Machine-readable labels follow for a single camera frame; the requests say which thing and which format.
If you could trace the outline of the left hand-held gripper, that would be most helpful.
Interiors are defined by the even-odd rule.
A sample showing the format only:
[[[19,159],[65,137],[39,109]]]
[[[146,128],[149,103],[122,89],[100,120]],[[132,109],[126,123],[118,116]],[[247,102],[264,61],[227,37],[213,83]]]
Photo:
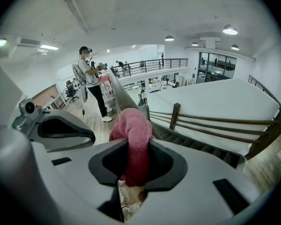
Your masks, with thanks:
[[[13,129],[42,144],[47,152],[89,147],[96,141],[94,132],[67,111],[43,112],[43,107],[31,98],[20,102],[19,110],[21,114],[14,120]]]

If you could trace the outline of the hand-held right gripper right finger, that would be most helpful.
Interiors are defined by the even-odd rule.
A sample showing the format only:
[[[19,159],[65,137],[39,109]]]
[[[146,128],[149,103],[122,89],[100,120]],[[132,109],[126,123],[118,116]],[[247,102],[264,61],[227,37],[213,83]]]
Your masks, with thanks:
[[[242,225],[258,189],[239,171],[202,151],[157,139],[151,145],[172,154],[173,167],[146,184],[147,198],[131,225]]]

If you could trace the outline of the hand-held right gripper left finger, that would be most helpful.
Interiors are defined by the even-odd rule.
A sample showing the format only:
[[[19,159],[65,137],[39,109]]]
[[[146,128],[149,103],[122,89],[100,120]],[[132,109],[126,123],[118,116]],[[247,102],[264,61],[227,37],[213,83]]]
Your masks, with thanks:
[[[32,142],[32,209],[47,225],[123,225],[119,176],[104,166],[124,161],[127,140],[48,153]]]

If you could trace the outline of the red cloth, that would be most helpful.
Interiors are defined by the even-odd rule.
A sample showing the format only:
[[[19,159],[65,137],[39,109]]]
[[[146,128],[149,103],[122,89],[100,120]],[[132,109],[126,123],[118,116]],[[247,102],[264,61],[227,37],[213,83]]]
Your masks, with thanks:
[[[143,187],[149,181],[148,142],[154,136],[151,123],[139,109],[124,109],[114,120],[109,141],[122,138],[128,140],[128,155],[120,180],[128,187]]]

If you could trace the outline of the white desk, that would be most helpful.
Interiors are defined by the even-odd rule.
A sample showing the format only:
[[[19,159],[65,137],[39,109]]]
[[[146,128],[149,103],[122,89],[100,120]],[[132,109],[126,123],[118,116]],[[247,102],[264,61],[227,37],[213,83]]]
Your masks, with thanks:
[[[67,106],[67,101],[65,99],[65,93],[60,92],[57,96],[52,98],[49,102],[47,102],[43,108],[45,110],[53,110],[53,109],[63,109]]]

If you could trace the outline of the black office chair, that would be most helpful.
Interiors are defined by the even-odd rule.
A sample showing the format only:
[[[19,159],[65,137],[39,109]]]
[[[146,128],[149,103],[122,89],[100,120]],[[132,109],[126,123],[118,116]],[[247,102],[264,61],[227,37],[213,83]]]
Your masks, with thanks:
[[[67,81],[66,82],[66,87],[67,87],[66,95],[67,95],[67,97],[69,99],[69,101],[68,101],[69,103],[74,101],[76,98],[79,98],[76,95],[76,90],[74,89],[74,84],[71,81]]]

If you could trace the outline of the person's left shoe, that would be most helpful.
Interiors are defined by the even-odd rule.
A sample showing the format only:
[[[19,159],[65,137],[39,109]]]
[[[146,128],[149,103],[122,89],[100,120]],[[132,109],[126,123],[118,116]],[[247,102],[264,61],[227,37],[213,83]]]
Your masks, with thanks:
[[[124,180],[119,180],[118,181],[118,192],[119,192],[120,204],[121,205],[123,205],[124,201],[125,201],[125,198],[124,198],[124,195],[123,195],[123,191],[122,191],[122,188],[123,188],[124,185],[125,185],[125,181]]]

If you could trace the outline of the person's shoe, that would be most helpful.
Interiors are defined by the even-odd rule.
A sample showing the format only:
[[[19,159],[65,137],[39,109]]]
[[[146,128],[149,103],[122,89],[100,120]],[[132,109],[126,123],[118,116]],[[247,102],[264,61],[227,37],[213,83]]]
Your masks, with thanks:
[[[125,185],[125,181],[124,180],[119,180],[118,181],[118,192],[119,192],[120,204],[121,205],[123,205],[124,201],[125,201],[125,198],[124,198],[124,195],[123,195],[123,191],[122,191],[122,188],[123,188],[124,185]]]
[[[142,202],[137,202],[131,205],[121,205],[122,213],[124,216],[124,221],[128,221],[131,219],[131,217],[139,210],[139,208],[142,206]]]

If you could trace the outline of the dark wooden staircase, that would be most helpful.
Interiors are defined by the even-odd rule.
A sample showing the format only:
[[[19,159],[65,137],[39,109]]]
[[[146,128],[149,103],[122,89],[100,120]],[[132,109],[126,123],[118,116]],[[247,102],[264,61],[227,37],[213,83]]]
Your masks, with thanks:
[[[199,142],[187,136],[173,132],[170,129],[163,128],[162,126],[157,125],[156,123],[151,123],[152,128],[158,133],[158,137],[161,138],[163,141],[209,153],[215,157],[218,157],[220,160],[224,161],[225,163],[229,164],[235,169],[238,165],[245,161],[244,156],[240,154],[220,149],[203,142]]]

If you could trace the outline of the person's right shoe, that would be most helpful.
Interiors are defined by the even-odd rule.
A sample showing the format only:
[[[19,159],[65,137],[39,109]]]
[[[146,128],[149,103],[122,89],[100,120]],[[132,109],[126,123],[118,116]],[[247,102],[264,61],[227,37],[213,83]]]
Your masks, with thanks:
[[[128,221],[131,219],[131,217],[139,210],[139,208],[142,206],[142,202],[137,202],[131,205],[121,205],[122,213],[124,216],[124,221]]]

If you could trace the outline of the dark wooden stair banister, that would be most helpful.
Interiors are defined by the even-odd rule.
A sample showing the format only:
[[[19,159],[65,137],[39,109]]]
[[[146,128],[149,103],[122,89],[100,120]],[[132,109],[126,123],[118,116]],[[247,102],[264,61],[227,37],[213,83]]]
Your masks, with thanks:
[[[268,148],[281,134],[281,110],[273,120],[241,120],[182,114],[174,104],[172,113],[149,112],[153,119],[169,123],[169,129],[185,128],[197,133],[250,145],[250,160]]]

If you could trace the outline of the ceiling air vent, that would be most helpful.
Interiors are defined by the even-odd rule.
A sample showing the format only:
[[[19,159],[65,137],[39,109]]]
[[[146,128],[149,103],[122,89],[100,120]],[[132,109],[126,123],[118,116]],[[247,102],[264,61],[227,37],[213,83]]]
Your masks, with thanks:
[[[16,39],[16,45],[22,47],[39,47],[41,45],[41,41],[25,37],[18,37]]]

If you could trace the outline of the black framed glass partition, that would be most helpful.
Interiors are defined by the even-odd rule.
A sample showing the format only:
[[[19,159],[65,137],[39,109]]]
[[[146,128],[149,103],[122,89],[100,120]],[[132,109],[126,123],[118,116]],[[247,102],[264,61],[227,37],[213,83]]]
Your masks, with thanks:
[[[229,56],[200,52],[196,83],[232,79],[237,59]]]

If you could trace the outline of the curved black metal balcony fence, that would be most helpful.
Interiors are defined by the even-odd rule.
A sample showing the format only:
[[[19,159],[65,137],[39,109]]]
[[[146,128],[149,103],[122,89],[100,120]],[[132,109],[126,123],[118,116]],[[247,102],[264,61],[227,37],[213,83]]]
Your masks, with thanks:
[[[124,63],[125,76],[122,76],[121,68],[117,66],[110,67],[111,72],[117,77],[130,77],[153,71],[164,71],[166,69],[187,68],[188,59],[156,59],[156,60],[141,60],[132,63]]]

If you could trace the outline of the black metal wall fence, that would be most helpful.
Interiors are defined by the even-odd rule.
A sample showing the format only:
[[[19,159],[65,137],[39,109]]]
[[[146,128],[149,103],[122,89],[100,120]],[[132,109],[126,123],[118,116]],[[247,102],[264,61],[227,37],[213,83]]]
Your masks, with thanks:
[[[256,78],[254,78],[252,75],[249,75],[248,83],[252,84],[253,86],[257,87],[258,89],[262,90],[264,93],[266,93],[268,96],[270,96],[278,105],[279,110],[281,110],[281,103],[279,100],[272,94],[272,92],[269,91],[268,88],[266,88],[261,82],[259,82]]]

